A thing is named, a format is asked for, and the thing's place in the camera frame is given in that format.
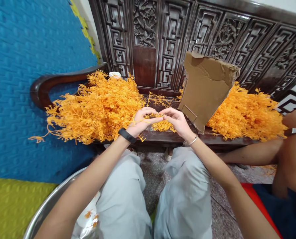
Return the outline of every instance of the black smartwatch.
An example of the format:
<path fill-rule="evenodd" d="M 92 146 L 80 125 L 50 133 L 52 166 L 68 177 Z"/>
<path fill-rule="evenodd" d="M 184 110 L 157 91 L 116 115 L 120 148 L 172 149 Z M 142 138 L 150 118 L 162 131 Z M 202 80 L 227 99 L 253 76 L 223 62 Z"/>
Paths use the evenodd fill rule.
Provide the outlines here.
<path fill-rule="evenodd" d="M 128 140 L 130 143 L 135 143 L 137 140 L 135 137 L 133 137 L 131 134 L 129 134 L 125 128 L 121 128 L 118 131 L 118 134 L 120 134 L 122 137 L 124 137 L 126 140 Z"/>

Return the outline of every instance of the watch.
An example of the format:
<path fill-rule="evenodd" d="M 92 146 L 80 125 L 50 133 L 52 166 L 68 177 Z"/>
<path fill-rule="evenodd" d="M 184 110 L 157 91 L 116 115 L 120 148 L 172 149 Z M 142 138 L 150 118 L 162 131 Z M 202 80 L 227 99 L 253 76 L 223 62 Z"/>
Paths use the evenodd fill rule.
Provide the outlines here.
<path fill-rule="evenodd" d="M 126 140 L 128 140 L 130 143 L 135 143 L 137 140 L 135 137 L 133 137 L 131 134 L 129 134 L 125 128 L 121 128 L 118 131 L 118 134 L 120 134 L 122 137 L 124 137 Z"/>
<path fill-rule="evenodd" d="M 284 135 L 285 136 L 291 136 L 293 134 L 296 134 L 296 128 L 289 128 L 287 130 L 284 131 Z"/>

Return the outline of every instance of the cardboard piece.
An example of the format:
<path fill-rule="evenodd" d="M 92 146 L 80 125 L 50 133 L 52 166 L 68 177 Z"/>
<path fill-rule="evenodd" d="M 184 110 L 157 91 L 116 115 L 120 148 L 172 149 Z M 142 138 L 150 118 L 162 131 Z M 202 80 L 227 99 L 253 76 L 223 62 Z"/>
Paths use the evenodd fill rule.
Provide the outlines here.
<path fill-rule="evenodd" d="M 196 52 L 186 53 L 184 67 L 187 81 L 178 109 L 203 133 L 209 119 L 228 96 L 240 69 Z"/>

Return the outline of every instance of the dark wood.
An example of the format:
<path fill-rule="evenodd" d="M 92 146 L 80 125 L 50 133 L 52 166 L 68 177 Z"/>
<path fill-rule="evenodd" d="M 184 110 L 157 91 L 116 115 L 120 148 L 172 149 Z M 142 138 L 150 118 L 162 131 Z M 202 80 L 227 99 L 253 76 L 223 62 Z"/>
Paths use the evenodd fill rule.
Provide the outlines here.
<path fill-rule="evenodd" d="M 139 46 L 134 46 L 133 50 L 135 81 L 142 87 L 149 87 L 154 84 L 156 50 Z"/>
<path fill-rule="evenodd" d="M 287 90 L 286 93 L 283 95 L 283 99 L 287 98 L 288 96 L 295 96 L 296 97 L 296 92 L 293 90 Z M 287 101 L 285 101 L 281 105 L 279 105 L 278 108 L 280 109 L 280 114 L 291 112 L 285 108 L 285 106 L 287 106 L 288 104 L 296 105 L 296 100 L 289 98 Z"/>
<path fill-rule="evenodd" d="M 90 67 L 81 71 L 58 75 L 43 75 L 31 85 L 31 99 L 38 108 L 46 111 L 46 107 L 54 105 L 49 98 L 49 91 L 51 88 L 59 84 L 85 80 L 87 79 L 87 75 L 90 75 L 97 70 L 107 71 L 107 69 L 108 65 L 104 62 L 101 65 Z"/>
<path fill-rule="evenodd" d="M 171 106 L 175 109 L 178 108 L 179 102 L 172 101 Z M 152 105 L 156 111 L 160 112 L 164 109 L 163 106 Z M 221 135 L 214 136 L 212 135 L 213 131 L 211 128 L 206 127 L 204 134 L 201 134 L 191 123 L 191 121 L 186 118 L 191 130 L 198 135 L 198 137 L 208 145 L 212 150 L 216 152 L 219 151 L 231 151 L 249 144 L 257 143 L 258 141 L 253 141 L 248 137 L 237 138 L 234 140 L 228 139 L 224 140 Z M 162 146 L 162 147 L 178 147 L 183 145 L 183 138 L 181 138 L 177 133 L 173 133 L 172 131 L 166 132 L 158 132 L 152 131 L 151 129 L 147 129 L 143 131 L 143 135 L 146 138 L 144 142 L 141 142 L 139 138 L 137 138 L 137 142 L 134 145 L 140 146 Z"/>
<path fill-rule="evenodd" d="M 36 106 L 45 111 L 45 107 L 53 105 L 49 98 L 49 91 L 52 87 L 58 84 L 65 84 L 84 80 L 87 78 L 87 75 L 95 72 L 98 69 L 107 71 L 107 64 L 103 63 L 96 67 L 91 67 L 82 71 L 71 72 L 67 74 L 41 76 L 31 86 L 31 98 Z M 171 101 L 171 106 L 177 109 L 179 106 L 179 102 L 175 98 L 169 98 L 169 100 Z M 164 109 L 164 107 L 160 105 L 150 106 L 155 108 L 158 112 Z M 191 130 L 194 133 L 196 133 L 205 144 L 207 144 L 211 149 L 215 150 L 216 152 L 231 151 L 233 149 L 255 143 L 255 141 L 247 137 L 225 141 L 221 135 L 212 135 L 213 132 L 208 127 L 205 128 L 204 134 L 201 134 L 193 126 L 189 119 L 187 119 L 187 122 Z M 146 138 L 145 141 L 141 142 L 141 140 L 137 138 L 137 142 L 134 145 L 158 147 L 178 147 L 183 145 L 183 138 L 181 138 L 177 133 L 173 133 L 171 131 L 158 132 L 153 131 L 151 128 L 148 128 L 147 130 L 143 131 L 143 135 Z M 101 143 L 94 142 L 92 145 L 96 148 L 97 152 L 102 151 L 103 148 L 96 146 L 97 144 Z"/>
<path fill-rule="evenodd" d="M 296 85 L 296 14 L 244 0 L 89 0 L 109 69 L 140 93 L 175 97 L 186 51 L 241 68 L 240 85 L 274 99 Z"/>

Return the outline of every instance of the silver bracelet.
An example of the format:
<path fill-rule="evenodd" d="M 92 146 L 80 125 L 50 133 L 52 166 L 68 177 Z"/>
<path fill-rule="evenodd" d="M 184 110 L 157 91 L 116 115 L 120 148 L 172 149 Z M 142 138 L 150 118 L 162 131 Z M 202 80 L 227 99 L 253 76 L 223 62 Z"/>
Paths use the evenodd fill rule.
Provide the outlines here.
<path fill-rule="evenodd" d="M 198 138 L 198 136 L 195 135 L 195 138 L 194 138 L 194 140 L 193 140 L 191 143 L 187 144 L 187 142 L 184 141 L 184 142 L 183 142 L 183 145 L 184 145 L 184 146 L 190 146 L 190 145 L 192 145 L 192 144 L 197 140 L 197 138 Z"/>

